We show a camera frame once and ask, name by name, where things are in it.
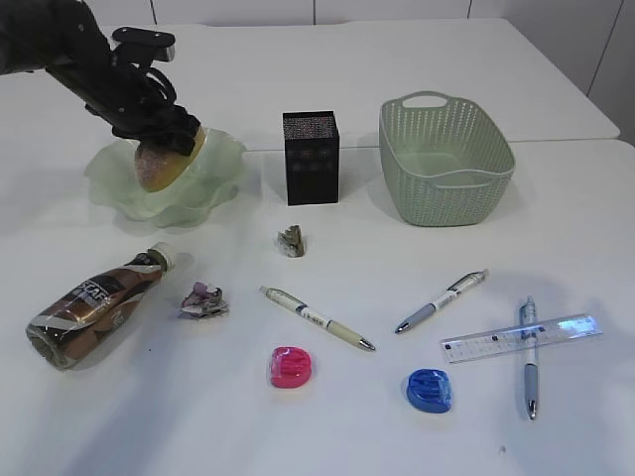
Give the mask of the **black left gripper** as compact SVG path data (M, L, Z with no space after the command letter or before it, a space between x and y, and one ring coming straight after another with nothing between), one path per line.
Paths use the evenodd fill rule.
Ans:
M115 137L182 156L193 152L200 122L176 105L176 91L160 70L109 59L84 62L81 73L88 87L86 106L112 126Z

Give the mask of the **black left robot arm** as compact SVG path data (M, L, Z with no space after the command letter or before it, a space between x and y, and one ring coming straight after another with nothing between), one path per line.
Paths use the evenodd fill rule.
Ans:
M107 122L114 136L183 156L199 121L153 64L174 57L170 33L121 27L106 38L83 1L4 1L1 72L43 69Z

